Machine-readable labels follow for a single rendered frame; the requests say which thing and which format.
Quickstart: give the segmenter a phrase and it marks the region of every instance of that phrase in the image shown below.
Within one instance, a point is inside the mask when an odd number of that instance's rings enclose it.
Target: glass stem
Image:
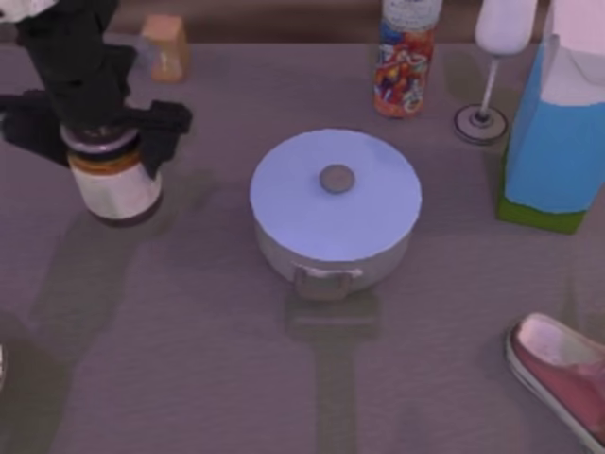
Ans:
[[[479,115],[483,118],[488,116],[488,109],[490,108],[490,100],[492,99],[493,85],[495,83],[495,76],[498,72],[498,64],[500,59],[497,57],[492,58],[490,63],[490,74],[488,75],[488,86],[485,88],[485,94],[483,95],[483,102],[481,102],[481,110]]]

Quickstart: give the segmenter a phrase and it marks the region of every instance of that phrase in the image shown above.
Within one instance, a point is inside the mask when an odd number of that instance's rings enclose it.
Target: red can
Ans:
[[[407,118],[422,110],[434,46],[434,28],[397,32],[383,22],[373,81],[376,111]]]

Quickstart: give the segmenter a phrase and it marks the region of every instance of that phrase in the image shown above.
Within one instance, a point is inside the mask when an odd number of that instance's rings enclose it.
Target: jar lid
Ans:
[[[256,221],[278,244],[319,261],[384,252],[420,214],[421,185],[407,159],[368,134],[320,130],[268,153],[251,182]]]

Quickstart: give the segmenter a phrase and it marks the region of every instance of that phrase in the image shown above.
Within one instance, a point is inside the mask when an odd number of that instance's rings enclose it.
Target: orange box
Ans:
[[[156,50],[157,58],[151,68],[151,77],[158,82],[183,81],[190,55],[182,17],[149,15],[141,34]]]

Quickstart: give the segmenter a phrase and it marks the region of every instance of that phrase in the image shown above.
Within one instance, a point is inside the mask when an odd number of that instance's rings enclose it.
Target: purple table surface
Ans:
[[[186,103],[195,125],[166,200],[127,231],[86,214],[70,173],[0,144],[0,396],[9,454],[536,454],[576,441],[511,377],[502,335],[541,311],[605,339],[605,206],[575,236],[499,222],[503,144],[453,133],[488,57],[440,45],[423,115],[371,102],[373,45],[196,45],[191,75],[131,76],[134,100]],[[510,117],[535,48],[502,64]],[[0,48],[0,92],[39,86]],[[391,142],[423,183],[404,263],[349,304],[307,307],[266,265],[248,187],[280,141],[326,127]],[[365,327],[335,327],[359,320]]]

